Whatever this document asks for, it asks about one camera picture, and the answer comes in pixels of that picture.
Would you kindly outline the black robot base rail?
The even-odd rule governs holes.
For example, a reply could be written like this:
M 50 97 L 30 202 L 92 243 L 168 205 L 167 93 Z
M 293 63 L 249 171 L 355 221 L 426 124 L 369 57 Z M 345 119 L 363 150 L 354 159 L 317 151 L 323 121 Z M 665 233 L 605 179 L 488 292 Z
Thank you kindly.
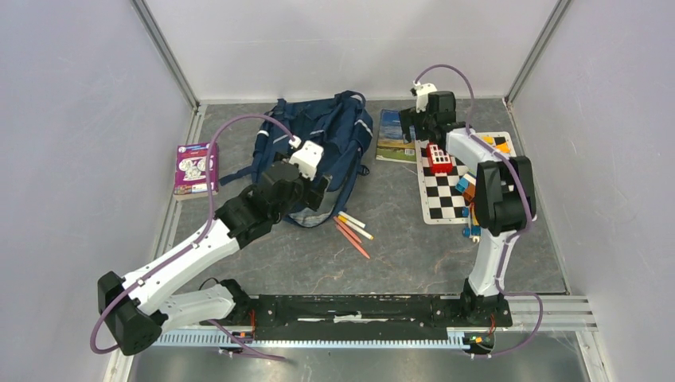
M 442 294 L 261 294 L 237 297 L 222 326 L 250 326 L 256 340 L 442 340 L 449 328 L 509 328 L 504 298 Z

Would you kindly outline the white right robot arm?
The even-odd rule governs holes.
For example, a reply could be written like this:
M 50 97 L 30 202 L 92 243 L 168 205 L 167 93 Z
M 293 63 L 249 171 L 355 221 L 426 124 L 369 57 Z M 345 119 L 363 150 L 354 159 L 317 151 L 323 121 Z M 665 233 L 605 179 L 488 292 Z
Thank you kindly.
M 414 107 L 400 111 L 405 141 L 439 144 L 476 177 L 474 215 L 482 229 L 474 268 L 460 295 L 459 312 L 471 324 L 483 323 L 505 301 L 501 285 L 512 246 L 536 215 L 531 160 L 509 156 L 480 138 L 468 122 L 459 122 L 453 92 L 417 84 Z

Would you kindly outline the navy blue student backpack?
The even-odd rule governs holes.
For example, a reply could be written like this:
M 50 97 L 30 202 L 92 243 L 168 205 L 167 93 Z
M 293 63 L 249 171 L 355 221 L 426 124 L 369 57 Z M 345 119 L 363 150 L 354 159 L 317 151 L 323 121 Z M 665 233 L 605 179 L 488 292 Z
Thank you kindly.
M 252 164 L 220 178 L 220 185 L 245 176 L 257 182 L 276 158 L 286 155 L 322 201 L 316 209 L 297 205 L 285 219 L 304 228 L 327 222 L 343 210 L 357 177 L 369 173 L 362 158 L 373 139 L 373 119 L 365 96 L 347 90 L 328 99 L 278 99 L 267 116 L 271 120 L 257 132 Z

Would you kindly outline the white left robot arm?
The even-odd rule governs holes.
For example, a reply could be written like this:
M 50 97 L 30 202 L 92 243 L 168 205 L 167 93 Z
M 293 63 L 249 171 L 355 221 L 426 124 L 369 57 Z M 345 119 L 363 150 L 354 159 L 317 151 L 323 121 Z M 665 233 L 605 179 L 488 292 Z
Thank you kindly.
M 96 344 L 103 325 L 115 340 L 112 348 L 131 356 L 181 325 L 222 318 L 235 325 L 244 322 L 249 301 L 225 286 L 175 292 L 215 262 L 267 235 L 293 208 L 318 209 L 331 179 L 323 174 L 310 180 L 297 164 L 274 162 L 255 184 L 211 212 L 178 248 L 124 276 L 114 271 L 102 275 L 96 284 L 99 318 L 90 336 L 92 351 L 107 352 Z

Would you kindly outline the purple paperback book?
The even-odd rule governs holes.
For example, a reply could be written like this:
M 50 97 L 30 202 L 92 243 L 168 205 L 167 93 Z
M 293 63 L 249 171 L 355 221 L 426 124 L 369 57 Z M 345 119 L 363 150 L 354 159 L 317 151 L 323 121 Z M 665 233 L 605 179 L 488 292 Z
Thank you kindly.
M 177 201 L 184 201 L 198 197 L 206 197 L 206 174 L 209 173 L 213 195 L 219 191 L 218 184 L 218 154 L 219 148 L 215 143 L 210 156 L 209 171 L 206 171 L 205 155 L 209 150 L 208 142 L 178 146 L 176 149 L 176 164 L 174 171 L 173 196 Z

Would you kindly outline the blue Animal Farm book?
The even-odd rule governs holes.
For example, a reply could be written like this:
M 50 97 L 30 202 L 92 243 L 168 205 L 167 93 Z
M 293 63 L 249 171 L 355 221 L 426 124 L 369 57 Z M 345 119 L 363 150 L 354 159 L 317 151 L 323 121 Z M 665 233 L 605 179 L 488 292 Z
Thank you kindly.
M 380 112 L 376 159 L 403 163 L 416 161 L 415 143 L 404 139 L 398 111 L 383 109 Z

